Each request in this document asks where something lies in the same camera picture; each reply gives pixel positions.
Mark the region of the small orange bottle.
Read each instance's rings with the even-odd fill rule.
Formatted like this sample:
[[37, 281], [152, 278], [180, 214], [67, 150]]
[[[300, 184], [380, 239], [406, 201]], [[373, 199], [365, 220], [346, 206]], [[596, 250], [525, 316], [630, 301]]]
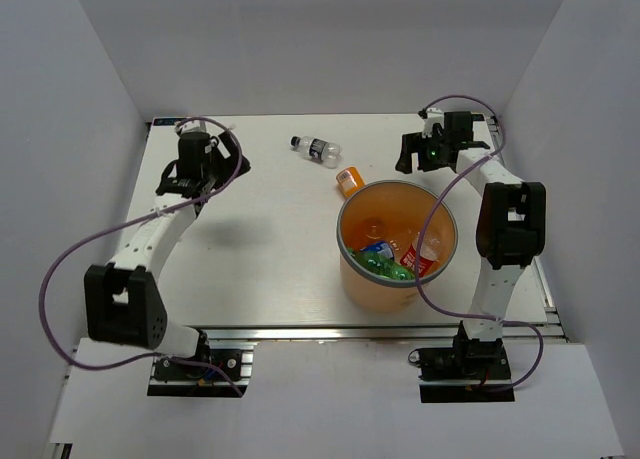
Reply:
[[365, 187], [366, 182], [355, 166], [349, 166], [336, 175], [338, 189], [345, 199], [349, 199]]

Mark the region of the orange juice bottle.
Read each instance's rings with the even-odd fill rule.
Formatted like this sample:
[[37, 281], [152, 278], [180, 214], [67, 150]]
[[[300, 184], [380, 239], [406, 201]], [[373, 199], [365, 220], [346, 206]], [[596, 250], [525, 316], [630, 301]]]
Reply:
[[380, 218], [367, 218], [359, 223], [358, 233], [363, 241], [375, 243], [386, 239], [387, 226]]

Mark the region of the clear bottle red label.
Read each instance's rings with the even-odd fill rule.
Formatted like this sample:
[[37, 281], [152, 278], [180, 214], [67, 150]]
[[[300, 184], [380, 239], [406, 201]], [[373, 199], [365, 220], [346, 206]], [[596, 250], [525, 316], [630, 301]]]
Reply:
[[418, 267], [417, 276], [422, 278], [436, 264], [442, 250], [443, 244], [438, 234], [427, 232], [421, 243], [419, 243], [419, 235], [416, 234], [400, 257], [399, 264], [409, 270]]

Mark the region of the clear bottle blue label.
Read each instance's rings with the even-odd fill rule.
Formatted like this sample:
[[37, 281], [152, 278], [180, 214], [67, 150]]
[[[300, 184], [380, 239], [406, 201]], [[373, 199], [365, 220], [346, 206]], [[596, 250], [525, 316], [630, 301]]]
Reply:
[[361, 252], [373, 252], [379, 254], [381, 257], [395, 260], [394, 249], [386, 241], [377, 241], [361, 249]]

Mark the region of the green plastic bottle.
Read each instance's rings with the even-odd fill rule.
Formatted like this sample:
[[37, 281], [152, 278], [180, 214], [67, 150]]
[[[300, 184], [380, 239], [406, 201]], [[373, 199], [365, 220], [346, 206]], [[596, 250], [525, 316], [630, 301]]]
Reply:
[[394, 260], [375, 251], [347, 249], [349, 255], [367, 271], [391, 280], [414, 280], [414, 273]]

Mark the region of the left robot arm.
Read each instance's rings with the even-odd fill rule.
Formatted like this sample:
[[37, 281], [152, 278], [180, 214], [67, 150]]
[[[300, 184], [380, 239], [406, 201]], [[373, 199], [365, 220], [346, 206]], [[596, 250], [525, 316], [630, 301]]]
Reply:
[[211, 366], [201, 333], [168, 318], [157, 280], [183, 233], [204, 205], [236, 177], [249, 161], [235, 136], [189, 131], [178, 134], [178, 158], [161, 174], [150, 217], [124, 248], [84, 275], [89, 337], [177, 357], [188, 377], [199, 378]]

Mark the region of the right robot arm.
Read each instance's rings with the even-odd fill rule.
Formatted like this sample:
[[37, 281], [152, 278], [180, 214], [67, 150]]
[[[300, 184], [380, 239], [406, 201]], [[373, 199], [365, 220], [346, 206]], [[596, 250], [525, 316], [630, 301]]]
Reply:
[[482, 381], [502, 360], [506, 311], [524, 270], [541, 254], [546, 232], [546, 189], [509, 172], [498, 153], [474, 138], [469, 111], [420, 111], [424, 128], [402, 137], [396, 169], [409, 174], [450, 168], [480, 195], [476, 248], [481, 269], [470, 310], [459, 314], [458, 331], [445, 352], [423, 352], [424, 378]]

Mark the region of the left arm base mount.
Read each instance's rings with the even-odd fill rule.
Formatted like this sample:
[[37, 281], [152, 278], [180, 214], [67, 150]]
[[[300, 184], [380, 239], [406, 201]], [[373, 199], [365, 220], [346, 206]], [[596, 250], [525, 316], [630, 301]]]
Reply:
[[247, 390], [256, 343], [213, 341], [197, 359], [209, 366], [187, 365], [168, 358], [153, 362], [147, 386], [149, 397], [236, 398]]

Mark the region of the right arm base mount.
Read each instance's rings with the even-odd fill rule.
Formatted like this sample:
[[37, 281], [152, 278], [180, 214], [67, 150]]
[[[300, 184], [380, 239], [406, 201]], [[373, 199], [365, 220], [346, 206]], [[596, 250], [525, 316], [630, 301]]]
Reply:
[[466, 360], [463, 366], [456, 363], [452, 347], [416, 349], [408, 359], [419, 369], [422, 404], [515, 401], [505, 349], [497, 359]]

